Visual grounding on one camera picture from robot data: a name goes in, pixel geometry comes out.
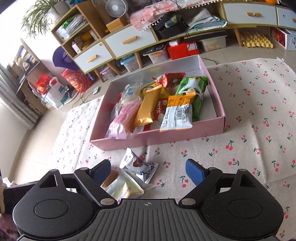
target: yellow snack package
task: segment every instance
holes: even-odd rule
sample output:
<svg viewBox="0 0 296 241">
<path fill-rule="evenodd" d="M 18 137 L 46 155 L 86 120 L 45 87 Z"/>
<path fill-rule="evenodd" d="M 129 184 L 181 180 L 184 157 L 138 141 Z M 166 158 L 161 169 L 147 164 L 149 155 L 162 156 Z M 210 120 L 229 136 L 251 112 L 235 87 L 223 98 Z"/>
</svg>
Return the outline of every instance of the yellow snack package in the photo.
<svg viewBox="0 0 296 241">
<path fill-rule="evenodd" d="M 196 92 L 187 95 L 173 95 L 168 98 L 160 132 L 192 128 L 192 101 Z"/>
<path fill-rule="evenodd" d="M 134 121 L 134 126 L 143 126 L 153 122 L 153 114 L 161 93 L 162 86 L 158 85 L 146 91 L 144 99 Z"/>
<path fill-rule="evenodd" d="M 153 83 L 151 83 L 151 84 L 146 85 L 146 86 L 145 86 L 144 88 L 142 88 L 142 90 L 141 90 L 141 94 L 142 94 L 142 96 L 143 96 L 143 97 L 145 96 L 147 90 L 150 90 L 150 89 L 152 89 L 152 88 L 155 88 L 155 87 L 157 87 L 157 86 L 159 86 L 159 85 L 161 85 L 161 83 L 158 83 L 158 82 L 153 82 Z M 162 89 L 161 89 L 161 92 L 160 92 L 160 95 L 159 95 L 159 97 L 158 97 L 158 99 L 159 99 L 159 100 L 161 100 L 161 99 L 166 99 L 166 98 L 168 98 L 169 96 L 170 96 L 170 93 L 169 93 L 165 88 L 162 88 Z"/>
</svg>

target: snack package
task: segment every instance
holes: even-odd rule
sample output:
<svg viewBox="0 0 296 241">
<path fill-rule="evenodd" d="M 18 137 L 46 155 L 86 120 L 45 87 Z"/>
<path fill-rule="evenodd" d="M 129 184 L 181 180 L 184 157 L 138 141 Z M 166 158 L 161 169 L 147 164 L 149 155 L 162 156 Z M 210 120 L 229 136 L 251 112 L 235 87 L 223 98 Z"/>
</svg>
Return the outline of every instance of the snack package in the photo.
<svg viewBox="0 0 296 241">
<path fill-rule="evenodd" d="M 135 102 L 133 104 L 124 105 L 118 116 L 109 125 L 106 138 L 112 139 L 127 139 L 132 134 L 134 127 L 134 121 L 141 102 Z"/>
<path fill-rule="evenodd" d="M 200 120 L 203 96 L 208 84 L 209 79 L 207 76 L 184 77 L 178 86 L 176 95 L 187 95 L 192 92 L 196 93 L 192 102 L 192 122 Z"/>
<path fill-rule="evenodd" d="M 113 109 L 111 111 L 110 122 L 112 122 L 115 119 L 115 117 L 118 116 L 118 114 L 122 108 L 122 105 L 119 103 L 121 100 L 121 96 L 122 96 L 122 93 L 120 93 L 120 95 L 118 96 L 115 106 L 113 107 Z"/>
<path fill-rule="evenodd" d="M 120 203 L 122 198 L 136 199 L 144 194 L 144 190 L 126 172 L 121 171 L 119 176 L 105 190 Z"/>
<path fill-rule="evenodd" d="M 168 98 L 168 106 L 160 127 L 160 132 L 184 130 L 192 127 L 192 101 L 196 93 L 173 95 Z"/>
<path fill-rule="evenodd" d="M 106 180 L 102 183 L 101 188 L 106 189 L 109 185 L 118 177 L 119 170 L 111 169 L 110 175 L 106 178 Z"/>
<path fill-rule="evenodd" d="M 122 105 L 142 101 L 141 98 L 142 83 L 128 84 L 122 92 L 120 103 Z"/>
<path fill-rule="evenodd" d="M 161 84 L 157 83 L 157 82 L 153 82 L 153 83 L 150 83 L 150 84 L 146 85 L 141 90 L 142 96 L 145 97 L 145 94 L 146 94 L 147 90 L 153 89 L 153 88 L 155 88 L 156 86 L 159 86 L 159 85 L 161 85 Z M 162 88 L 158 99 L 159 100 L 160 99 L 165 99 L 165 98 L 168 98 L 169 96 L 170 96 L 169 92 L 165 88 Z"/>
<path fill-rule="evenodd" d="M 143 162 L 130 148 L 121 160 L 119 168 L 126 167 L 129 171 L 134 172 L 144 183 L 149 183 L 155 174 L 159 164 L 154 162 Z"/>
<path fill-rule="evenodd" d="M 165 116 L 165 110 L 168 105 L 168 98 L 159 100 L 157 102 L 157 106 L 154 111 L 153 115 L 153 123 L 145 125 L 143 131 L 150 131 L 150 130 L 155 130 L 159 129 L 161 126 L 161 123 L 163 122 L 163 118 Z"/>
<path fill-rule="evenodd" d="M 174 88 L 180 84 L 185 73 L 166 73 L 160 77 L 152 78 L 155 82 L 160 83 L 164 88 Z"/>
<path fill-rule="evenodd" d="M 157 105 L 162 86 L 156 86 L 146 91 L 138 114 L 135 118 L 135 126 L 143 126 L 153 122 L 153 114 Z"/>
</svg>

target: red bag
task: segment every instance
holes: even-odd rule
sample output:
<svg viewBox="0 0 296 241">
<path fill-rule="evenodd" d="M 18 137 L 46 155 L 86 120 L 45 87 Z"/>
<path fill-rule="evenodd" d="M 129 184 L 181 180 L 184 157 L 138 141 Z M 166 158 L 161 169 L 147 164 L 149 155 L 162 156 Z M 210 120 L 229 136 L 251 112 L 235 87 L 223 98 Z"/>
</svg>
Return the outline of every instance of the red bag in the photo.
<svg viewBox="0 0 296 241">
<path fill-rule="evenodd" d="M 85 92 L 94 83 L 94 81 L 84 75 L 81 70 L 74 72 L 65 69 L 62 72 L 62 76 L 78 91 L 78 93 Z"/>
<path fill-rule="evenodd" d="M 37 80 L 35 88 L 40 94 L 45 95 L 48 92 L 48 86 L 51 79 L 52 78 L 49 75 L 43 74 L 40 79 Z"/>
</svg>

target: yellow egg tray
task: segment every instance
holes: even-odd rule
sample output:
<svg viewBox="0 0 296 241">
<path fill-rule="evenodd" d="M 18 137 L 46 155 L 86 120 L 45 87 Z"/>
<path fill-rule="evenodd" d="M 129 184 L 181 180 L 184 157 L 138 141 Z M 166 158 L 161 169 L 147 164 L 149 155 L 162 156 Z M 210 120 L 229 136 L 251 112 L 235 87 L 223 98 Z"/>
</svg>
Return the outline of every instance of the yellow egg tray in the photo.
<svg viewBox="0 0 296 241">
<path fill-rule="evenodd" d="M 264 35 L 259 34 L 258 32 L 242 32 L 240 36 L 244 46 L 248 48 L 274 48 L 274 45 L 268 40 L 268 38 L 266 38 Z"/>
</svg>

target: barcode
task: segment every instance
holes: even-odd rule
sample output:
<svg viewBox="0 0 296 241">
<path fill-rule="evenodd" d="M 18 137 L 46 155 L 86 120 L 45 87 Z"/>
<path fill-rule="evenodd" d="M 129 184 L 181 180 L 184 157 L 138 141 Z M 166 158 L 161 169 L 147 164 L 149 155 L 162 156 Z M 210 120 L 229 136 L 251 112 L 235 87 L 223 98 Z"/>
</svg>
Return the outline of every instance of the barcode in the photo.
<svg viewBox="0 0 296 241">
<path fill-rule="evenodd" d="M 183 117 L 183 108 L 182 109 L 176 109 L 177 111 L 177 120 L 182 120 Z"/>
<path fill-rule="evenodd" d="M 166 112 L 165 112 L 165 116 L 164 116 L 164 118 L 163 118 L 163 123 L 164 123 L 165 125 L 168 124 L 168 115 L 169 115 L 169 111 L 166 111 Z"/>
</svg>

